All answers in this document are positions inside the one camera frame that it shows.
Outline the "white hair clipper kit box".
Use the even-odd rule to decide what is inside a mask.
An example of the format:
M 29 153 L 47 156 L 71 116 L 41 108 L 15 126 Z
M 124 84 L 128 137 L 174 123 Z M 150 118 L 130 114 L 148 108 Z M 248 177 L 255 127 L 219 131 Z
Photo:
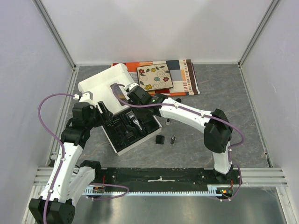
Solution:
M 140 134 L 129 121 L 126 113 L 133 111 L 129 106 L 117 100 L 117 97 L 113 94 L 112 86 L 114 84 L 128 85 L 131 83 L 134 83 L 134 81 L 127 67 L 119 63 L 78 84 L 80 93 L 90 91 L 97 106 L 99 101 L 103 101 L 108 110 L 113 113 L 112 121 L 103 124 L 102 129 L 118 156 L 162 131 L 161 124 L 154 116 L 137 118 L 135 115 L 143 128 L 144 134 Z

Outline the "silver black hair clipper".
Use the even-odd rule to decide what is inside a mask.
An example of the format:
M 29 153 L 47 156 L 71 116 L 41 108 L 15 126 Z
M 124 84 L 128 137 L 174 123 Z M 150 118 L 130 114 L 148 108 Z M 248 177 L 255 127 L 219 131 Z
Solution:
M 144 134 L 143 128 L 142 128 L 141 124 L 139 123 L 139 120 L 136 118 L 135 114 L 133 112 L 128 112 L 128 113 L 126 113 L 126 116 L 129 118 L 129 121 L 137 129 L 137 131 L 140 134 Z

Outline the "black comb guard attachment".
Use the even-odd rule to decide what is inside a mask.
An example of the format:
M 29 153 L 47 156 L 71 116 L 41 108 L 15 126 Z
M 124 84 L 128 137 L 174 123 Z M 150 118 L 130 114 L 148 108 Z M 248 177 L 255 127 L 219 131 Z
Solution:
M 155 138 L 155 143 L 163 145 L 165 143 L 165 137 L 163 135 L 157 135 Z

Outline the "small black cylinder battery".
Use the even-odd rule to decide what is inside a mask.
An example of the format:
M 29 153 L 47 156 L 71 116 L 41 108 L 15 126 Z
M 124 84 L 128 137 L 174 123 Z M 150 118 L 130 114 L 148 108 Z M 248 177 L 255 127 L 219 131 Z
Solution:
M 174 144 L 176 138 L 175 137 L 171 137 L 171 144 Z

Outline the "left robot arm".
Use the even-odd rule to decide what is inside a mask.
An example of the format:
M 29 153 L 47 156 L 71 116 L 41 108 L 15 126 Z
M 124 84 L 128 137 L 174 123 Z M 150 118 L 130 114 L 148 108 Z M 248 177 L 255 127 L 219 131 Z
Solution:
M 38 199 L 28 208 L 39 224 L 70 224 L 75 208 L 90 183 L 99 183 L 103 173 L 98 161 L 85 161 L 75 177 L 73 171 L 93 128 L 111 121 L 113 114 L 102 101 L 97 105 L 79 102 L 58 142 L 60 149 L 50 178 Z

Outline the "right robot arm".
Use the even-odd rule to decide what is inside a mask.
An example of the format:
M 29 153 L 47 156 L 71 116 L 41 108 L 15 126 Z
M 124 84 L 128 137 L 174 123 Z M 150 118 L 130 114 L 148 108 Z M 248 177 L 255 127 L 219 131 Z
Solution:
M 128 102 L 137 115 L 155 115 L 173 119 L 189 125 L 204 134 L 204 145 L 213 153 L 214 178 L 218 183 L 226 183 L 231 178 L 233 165 L 229 159 L 228 147 L 231 143 L 232 128 L 220 109 L 203 111 L 186 106 L 164 94 L 151 96 L 138 84 L 125 87 Z

